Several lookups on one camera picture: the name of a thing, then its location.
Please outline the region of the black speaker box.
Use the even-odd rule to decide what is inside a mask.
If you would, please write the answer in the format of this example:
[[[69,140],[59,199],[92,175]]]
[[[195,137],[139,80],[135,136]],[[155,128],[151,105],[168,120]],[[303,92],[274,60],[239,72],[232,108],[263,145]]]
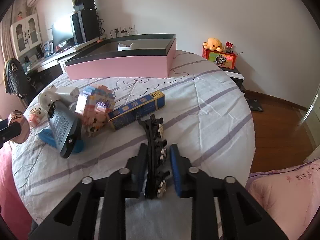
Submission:
[[[92,9],[94,9],[94,0],[73,0],[74,12]]]

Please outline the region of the white cup in box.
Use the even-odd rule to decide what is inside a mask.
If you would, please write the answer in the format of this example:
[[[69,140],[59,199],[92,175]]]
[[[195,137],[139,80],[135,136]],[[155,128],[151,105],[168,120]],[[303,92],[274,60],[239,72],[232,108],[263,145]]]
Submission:
[[[131,43],[129,45],[118,43],[118,51],[126,51],[126,50],[132,50],[134,48],[134,44]]]

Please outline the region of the black toy track piece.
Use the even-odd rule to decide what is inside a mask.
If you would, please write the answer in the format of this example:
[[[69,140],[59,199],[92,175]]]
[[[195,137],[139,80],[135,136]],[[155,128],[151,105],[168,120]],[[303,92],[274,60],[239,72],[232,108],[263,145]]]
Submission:
[[[162,198],[167,188],[169,171],[163,172],[162,166],[167,159],[167,141],[163,139],[163,118],[157,119],[154,114],[146,120],[138,119],[148,140],[148,174],[144,197],[146,199]]]

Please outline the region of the yellow octopus plush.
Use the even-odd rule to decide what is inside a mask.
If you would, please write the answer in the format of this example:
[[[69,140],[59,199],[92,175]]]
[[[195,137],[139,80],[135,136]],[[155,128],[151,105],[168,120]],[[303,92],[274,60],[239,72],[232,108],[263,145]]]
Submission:
[[[202,46],[204,49],[209,49],[211,51],[218,51],[218,52],[223,51],[221,41],[214,37],[208,38],[206,42],[203,42]]]

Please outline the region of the white round gadget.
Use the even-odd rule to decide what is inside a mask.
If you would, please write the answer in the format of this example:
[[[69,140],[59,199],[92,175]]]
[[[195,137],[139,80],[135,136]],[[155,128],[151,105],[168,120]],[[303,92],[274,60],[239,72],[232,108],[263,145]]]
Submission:
[[[38,103],[45,111],[49,111],[53,102],[60,99],[56,91],[57,88],[55,86],[50,86],[39,94]]]

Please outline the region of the pink pillow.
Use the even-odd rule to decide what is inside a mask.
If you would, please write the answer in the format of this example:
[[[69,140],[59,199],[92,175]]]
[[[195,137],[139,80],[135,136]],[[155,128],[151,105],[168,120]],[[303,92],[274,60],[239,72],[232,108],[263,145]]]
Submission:
[[[288,239],[299,239],[319,208],[319,159],[283,170],[252,173],[246,189]]]

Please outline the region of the pink storage box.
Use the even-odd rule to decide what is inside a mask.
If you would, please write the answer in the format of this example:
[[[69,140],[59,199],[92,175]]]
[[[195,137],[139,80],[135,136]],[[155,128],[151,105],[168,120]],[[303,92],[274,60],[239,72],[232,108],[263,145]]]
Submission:
[[[118,43],[134,44],[118,51]],[[176,53],[176,35],[140,34],[111,38],[84,49],[66,61],[71,80],[101,77],[167,78]]]

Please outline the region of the pixel block figure toy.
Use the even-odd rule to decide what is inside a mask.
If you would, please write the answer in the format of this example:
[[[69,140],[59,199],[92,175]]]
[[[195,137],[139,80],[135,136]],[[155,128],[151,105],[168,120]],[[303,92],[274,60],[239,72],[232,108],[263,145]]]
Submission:
[[[107,123],[107,115],[114,110],[115,97],[105,85],[86,86],[79,94],[75,112],[88,137],[96,136]]]

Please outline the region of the red decorated box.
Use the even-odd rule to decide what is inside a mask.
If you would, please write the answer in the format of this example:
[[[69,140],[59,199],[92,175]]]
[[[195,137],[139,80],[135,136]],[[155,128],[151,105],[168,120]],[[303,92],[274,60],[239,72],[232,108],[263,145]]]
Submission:
[[[218,67],[234,69],[237,55],[234,53],[224,53],[219,51],[211,51],[202,49],[202,57],[214,63]]]

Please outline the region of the small pink cow figurine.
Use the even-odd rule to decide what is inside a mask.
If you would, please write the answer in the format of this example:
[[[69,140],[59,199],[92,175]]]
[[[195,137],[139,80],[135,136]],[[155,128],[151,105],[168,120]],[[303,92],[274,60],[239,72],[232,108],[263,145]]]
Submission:
[[[41,120],[43,119],[45,114],[44,109],[41,107],[34,107],[29,114],[29,125],[34,128],[38,126],[41,123]]]

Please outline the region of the black white low cabinet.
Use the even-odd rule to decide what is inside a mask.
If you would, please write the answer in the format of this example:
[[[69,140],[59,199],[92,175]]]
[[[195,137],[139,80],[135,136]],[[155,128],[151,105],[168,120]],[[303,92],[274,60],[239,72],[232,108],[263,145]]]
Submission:
[[[244,90],[243,82],[245,80],[245,77],[236,69],[229,69],[225,67],[220,67],[221,70],[223,70],[239,87],[240,90]]]

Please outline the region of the black remote control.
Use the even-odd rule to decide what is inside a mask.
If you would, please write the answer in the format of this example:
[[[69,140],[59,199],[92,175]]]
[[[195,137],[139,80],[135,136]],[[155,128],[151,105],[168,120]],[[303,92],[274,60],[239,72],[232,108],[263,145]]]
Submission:
[[[49,108],[48,121],[60,156],[67,159],[80,138],[81,120],[61,100],[56,100]]]

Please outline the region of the white desk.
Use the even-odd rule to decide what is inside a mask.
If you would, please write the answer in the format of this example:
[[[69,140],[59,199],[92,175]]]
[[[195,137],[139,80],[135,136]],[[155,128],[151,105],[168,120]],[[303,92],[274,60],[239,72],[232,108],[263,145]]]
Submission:
[[[84,49],[89,48],[90,46],[96,44],[98,41],[103,41],[107,38],[106,35],[102,35],[100,37],[94,38],[88,42],[75,45],[69,49],[66,49],[62,52],[55,53],[52,56],[49,56],[45,59],[41,59],[37,61],[35,64],[32,64],[30,67],[27,68],[25,71],[26,75],[29,75],[33,72],[40,73],[45,71],[49,68],[59,66],[63,73],[66,72],[66,61],[77,55],[78,53],[82,52]]]

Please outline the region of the blue gold rectangular box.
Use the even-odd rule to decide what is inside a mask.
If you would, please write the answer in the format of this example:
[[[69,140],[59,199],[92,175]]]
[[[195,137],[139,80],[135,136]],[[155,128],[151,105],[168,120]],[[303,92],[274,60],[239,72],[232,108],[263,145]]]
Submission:
[[[159,110],[164,105],[165,95],[160,90],[155,91],[108,113],[108,124],[117,131],[139,118]]]

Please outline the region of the white power adapter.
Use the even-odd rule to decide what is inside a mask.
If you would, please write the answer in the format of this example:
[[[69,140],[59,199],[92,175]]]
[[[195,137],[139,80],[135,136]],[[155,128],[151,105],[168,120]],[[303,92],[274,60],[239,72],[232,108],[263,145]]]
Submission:
[[[78,87],[60,87],[56,90],[62,101],[71,104],[78,100],[80,91]]]

